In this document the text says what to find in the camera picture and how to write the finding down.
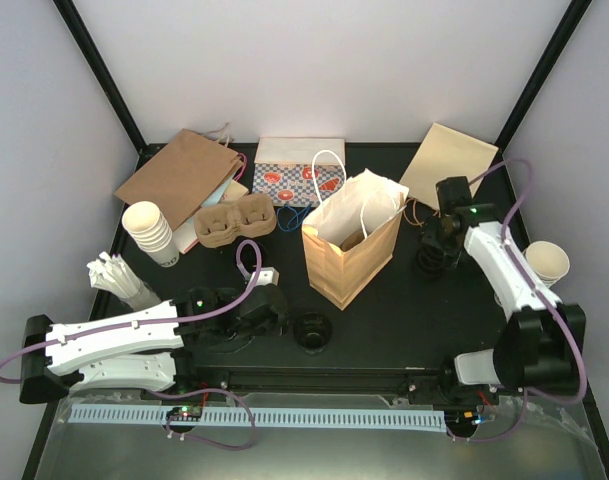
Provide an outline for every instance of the cream paper bag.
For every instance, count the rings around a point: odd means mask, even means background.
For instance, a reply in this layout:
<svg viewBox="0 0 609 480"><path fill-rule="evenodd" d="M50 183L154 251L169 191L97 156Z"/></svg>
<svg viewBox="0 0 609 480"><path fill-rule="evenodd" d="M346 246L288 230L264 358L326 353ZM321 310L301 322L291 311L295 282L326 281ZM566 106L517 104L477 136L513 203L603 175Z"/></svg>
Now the cream paper bag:
<svg viewBox="0 0 609 480"><path fill-rule="evenodd" d="M349 178L302 225L311 286L344 310L393 257L408 188L369 170ZM340 245L356 232L364 240Z"/></svg>

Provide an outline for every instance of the blue string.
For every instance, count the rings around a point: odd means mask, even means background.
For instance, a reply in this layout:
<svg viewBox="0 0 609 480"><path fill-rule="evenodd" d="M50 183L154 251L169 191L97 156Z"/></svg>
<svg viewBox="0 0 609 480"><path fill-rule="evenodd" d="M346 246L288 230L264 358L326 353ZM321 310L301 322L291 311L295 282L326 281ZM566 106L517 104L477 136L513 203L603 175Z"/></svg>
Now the blue string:
<svg viewBox="0 0 609 480"><path fill-rule="evenodd" d="M309 212L311 211L311 209L313 208L312 205L309 205L307 207L304 207L302 210L300 210L299 212L297 210L295 210L295 208L291 207L288 203L285 203L283 207L280 207L277 209L277 226L280 227L280 230L282 230L283 232L294 232L295 230L297 230L298 228L300 228L302 226L302 222L304 222L304 219L306 218L306 216L309 214ZM288 222L286 222L286 226L282 225L282 222L280 222L280 213L282 212L282 210L290 210L291 212L293 212L293 216L288 220Z"/></svg>

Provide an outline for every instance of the paper bag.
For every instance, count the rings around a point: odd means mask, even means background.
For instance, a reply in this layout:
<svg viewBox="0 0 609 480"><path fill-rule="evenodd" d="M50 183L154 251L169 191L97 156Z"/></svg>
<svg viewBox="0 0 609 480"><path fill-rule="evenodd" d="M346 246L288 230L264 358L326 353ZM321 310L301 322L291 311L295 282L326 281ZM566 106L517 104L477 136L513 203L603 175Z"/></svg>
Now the paper bag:
<svg viewBox="0 0 609 480"><path fill-rule="evenodd" d="M369 170L306 217L302 226L311 286L344 310L393 257L408 188ZM364 240L340 245L362 230Z"/></svg>

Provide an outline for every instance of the black metal frame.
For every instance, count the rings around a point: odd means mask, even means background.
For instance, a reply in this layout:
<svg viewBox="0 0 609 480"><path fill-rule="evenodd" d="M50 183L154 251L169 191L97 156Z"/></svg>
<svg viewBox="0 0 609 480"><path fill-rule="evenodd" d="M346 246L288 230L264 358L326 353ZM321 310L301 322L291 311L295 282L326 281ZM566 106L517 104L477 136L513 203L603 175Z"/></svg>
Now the black metal frame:
<svg viewBox="0 0 609 480"><path fill-rule="evenodd" d="M128 134L131 142L133 143L135 150L138 152L140 156L138 166L141 166L159 150L160 145L148 145L146 143L133 116L131 115L128 109L128 106L126 105L126 102L124 101L124 98L122 97L115 81L113 80L108 70L108 67L104 63L104 60L102 59L99 50L95 46L95 42L93 41L91 34L84 25L84 22L79 12L77 11L73 0L53 0L53 3L59 10L64 22L66 23L67 27L71 32L71 35L77 42L93 74L100 83L111 106L115 110L116 115L122 123L122 126ZM495 161L499 161L501 159L503 151L508 147L511 139L517 132L517 129L519 128L522 120L526 116L526 113L528 112L531 104L535 100L535 97L537 96L542 85L546 81L546 78L553 69L557 59L564 50L564 47L568 43L573 32L575 31L575 28L579 24L580 20L582 19L584 13L586 12L590 4L591 0L571 0L571 2L569 3L569 6L564 16L562 17L558 27L553 33L553 36L551 37L546 49L544 50L537 66L535 67L535 70L531 74L528 82L526 83L526 86L524 87L524 90L522 91L513 110L511 111L509 118L507 119L497 140L495 141L495 145L500 149ZM508 182L507 184L510 185L510 178L508 172L506 171L506 169L502 170L502 174L505 176L505 180ZM521 233L523 233L524 237L528 238L526 235L524 222L519 213L516 217L518 228L522 230ZM119 252L122 249L126 238L126 234L120 225L117 229L111 247L111 252ZM90 320L96 320L103 317L103 312L106 310L108 298L109 295L106 292L98 292L96 300L93 304ZM402 377L400 377L397 372L391 372L390 378L384 379L382 387L388 389L390 388L389 383L391 381L396 382L398 379L401 378ZM353 388L359 389L359 387L356 386L356 384L351 379L347 380L346 386L349 390ZM609 442L604 430L599 411L591 394L587 395L587 398L584 400L584 406L586 409L586 413L589 417L589 422L591 424L595 440L600 450L602 462L606 468L607 475L609 477ZM56 402L50 403L46 406L46 410L40 423L33 444L33 448L29 455L22 478L32 479L37 473L40 458L44 451L48 434L50 432L50 427L55 418L56 409Z"/></svg>

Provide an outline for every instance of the gray wall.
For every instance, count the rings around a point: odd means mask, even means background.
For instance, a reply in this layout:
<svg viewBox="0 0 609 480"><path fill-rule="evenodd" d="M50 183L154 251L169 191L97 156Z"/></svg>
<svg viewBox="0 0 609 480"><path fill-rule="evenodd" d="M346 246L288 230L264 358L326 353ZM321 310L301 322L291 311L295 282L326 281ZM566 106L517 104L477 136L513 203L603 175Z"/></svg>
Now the gray wall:
<svg viewBox="0 0 609 480"><path fill-rule="evenodd" d="M609 0L593 2L513 139L535 165L523 208L532 239L562 245L555 290L587 314L589 379L609 435ZM524 176L513 171L518 190Z"/></svg>
<svg viewBox="0 0 609 480"><path fill-rule="evenodd" d="M88 318L85 265L110 247L135 161L53 3L0 0L0 359L31 315ZM0 479L20 478L42 412L0 384Z"/></svg>
<svg viewBox="0 0 609 480"><path fill-rule="evenodd" d="M569 0L76 0L144 137L494 141Z"/></svg>

